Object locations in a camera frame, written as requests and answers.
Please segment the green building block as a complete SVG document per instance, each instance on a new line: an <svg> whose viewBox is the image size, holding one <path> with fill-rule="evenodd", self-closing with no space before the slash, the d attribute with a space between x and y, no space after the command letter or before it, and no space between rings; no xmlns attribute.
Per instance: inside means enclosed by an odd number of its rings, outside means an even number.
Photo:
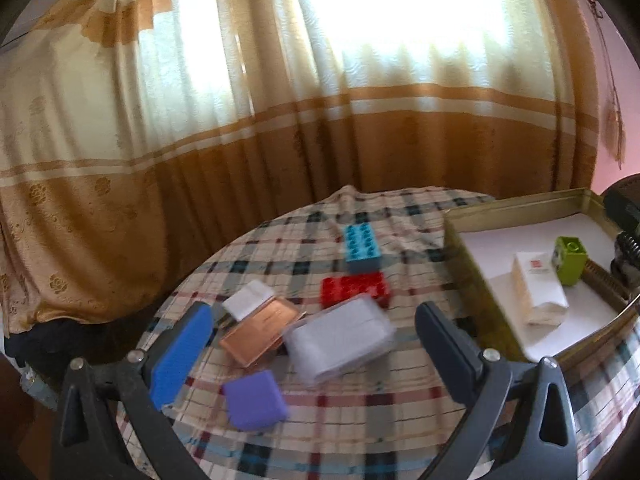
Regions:
<svg viewBox="0 0 640 480"><path fill-rule="evenodd" d="M563 286L574 286L582 278L588 252L578 237L559 236L554 245L551 263Z"/></svg>

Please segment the purple rectangular block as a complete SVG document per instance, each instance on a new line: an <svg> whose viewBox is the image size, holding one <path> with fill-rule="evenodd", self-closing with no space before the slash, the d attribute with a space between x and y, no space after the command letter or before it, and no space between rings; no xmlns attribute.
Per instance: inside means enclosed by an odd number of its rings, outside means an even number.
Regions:
<svg viewBox="0 0 640 480"><path fill-rule="evenodd" d="M222 387L231 425L240 431L263 430L284 422L288 404L271 370L250 374Z"/></svg>

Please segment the copper pink case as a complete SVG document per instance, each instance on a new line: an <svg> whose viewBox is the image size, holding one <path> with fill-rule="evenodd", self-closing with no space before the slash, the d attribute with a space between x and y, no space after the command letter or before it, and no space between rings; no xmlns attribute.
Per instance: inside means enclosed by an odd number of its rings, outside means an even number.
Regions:
<svg viewBox="0 0 640 480"><path fill-rule="evenodd" d="M277 349L283 332L305 314L292 302L274 297L229 330L220 346L242 367L251 367L264 354Z"/></svg>

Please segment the clear plastic box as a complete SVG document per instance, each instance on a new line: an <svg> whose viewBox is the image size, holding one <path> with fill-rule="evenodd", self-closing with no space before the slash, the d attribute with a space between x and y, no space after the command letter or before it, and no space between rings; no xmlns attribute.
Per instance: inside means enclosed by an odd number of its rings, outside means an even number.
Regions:
<svg viewBox="0 0 640 480"><path fill-rule="evenodd" d="M293 323L282 339L300 381L316 386L384 356L395 336L385 311L360 294Z"/></svg>

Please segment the red building brick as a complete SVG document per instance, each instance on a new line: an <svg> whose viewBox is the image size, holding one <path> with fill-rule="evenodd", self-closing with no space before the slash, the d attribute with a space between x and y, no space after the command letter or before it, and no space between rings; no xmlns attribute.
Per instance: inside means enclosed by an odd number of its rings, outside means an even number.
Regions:
<svg viewBox="0 0 640 480"><path fill-rule="evenodd" d="M382 309L390 305L390 288L380 271L324 278L320 304L323 309L329 309L361 294L369 295Z"/></svg>

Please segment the curtain tieback tassel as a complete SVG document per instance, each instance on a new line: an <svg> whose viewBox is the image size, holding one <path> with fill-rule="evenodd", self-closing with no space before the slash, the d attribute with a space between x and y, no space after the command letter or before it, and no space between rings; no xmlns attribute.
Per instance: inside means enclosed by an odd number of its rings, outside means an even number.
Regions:
<svg viewBox="0 0 640 480"><path fill-rule="evenodd" d="M602 49L602 58L605 66L606 76L606 101L605 107L605 146L610 155L615 160L617 167L622 169L625 162L626 153L626 131L620 106L620 95L618 94L614 76L613 64L611 60L608 44L606 43L602 23L604 12L600 9L598 0L587 0L590 12L597 27L597 34Z"/></svg>

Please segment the gold metal tin box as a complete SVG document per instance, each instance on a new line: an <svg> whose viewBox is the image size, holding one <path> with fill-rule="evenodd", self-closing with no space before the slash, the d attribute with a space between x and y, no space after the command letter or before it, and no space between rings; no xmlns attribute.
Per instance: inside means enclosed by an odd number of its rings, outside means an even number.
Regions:
<svg viewBox="0 0 640 480"><path fill-rule="evenodd" d="M444 227L446 263L477 338L510 360L537 362L552 356L570 368L638 320L638 297L611 306L584 282L566 289L570 308L560 326L523 320L512 278L515 254L548 254L558 237L576 236L599 266L614 257L620 230L606 218L601 197L585 188L450 209Z"/></svg>

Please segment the white tissue packet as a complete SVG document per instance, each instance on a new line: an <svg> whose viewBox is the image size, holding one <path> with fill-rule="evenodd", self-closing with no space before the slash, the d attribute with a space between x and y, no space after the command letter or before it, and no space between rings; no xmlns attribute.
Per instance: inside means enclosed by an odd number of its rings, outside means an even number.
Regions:
<svg viewBox="0 0 640 480"><path fill-rule="evenodd" d="M548 252L516 252L511 274L526 324L556 327L565 321L568 301Z"/></svg>

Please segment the white charger adapter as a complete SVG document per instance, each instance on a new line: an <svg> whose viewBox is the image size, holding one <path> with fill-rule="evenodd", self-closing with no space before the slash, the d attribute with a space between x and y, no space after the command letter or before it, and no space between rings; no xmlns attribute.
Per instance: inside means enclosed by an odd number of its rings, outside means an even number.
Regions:
<svg viewBox="0 0 640 480"><path fill-rule="evenodd" d="M224 300L222 306L235 322L241 322L274 296L276 293L271 287L261 281L253 280Z"/></svg>

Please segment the blue building brick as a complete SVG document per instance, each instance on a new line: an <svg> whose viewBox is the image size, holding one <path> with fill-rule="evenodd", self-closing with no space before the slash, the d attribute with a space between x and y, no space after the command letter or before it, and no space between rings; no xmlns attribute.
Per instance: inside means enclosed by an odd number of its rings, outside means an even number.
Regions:
<svg viewBox="0 0 640 480"><path fill-rule="evenodd" d="M378 272L381 252L370 223L358 223L344 229L345 261L350 274Z"/></svg>

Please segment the cream and brown curtain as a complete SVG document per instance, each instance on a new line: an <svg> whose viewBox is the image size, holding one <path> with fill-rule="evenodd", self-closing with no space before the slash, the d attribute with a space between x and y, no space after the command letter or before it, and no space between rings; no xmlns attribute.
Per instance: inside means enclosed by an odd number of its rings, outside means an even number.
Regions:
<svg viewBox="0 0 640 480"><path fill-rule="evenodd" d="M1 57L1 318L106 323L344 185L590 185L577 0L58 0Z"/></svg>

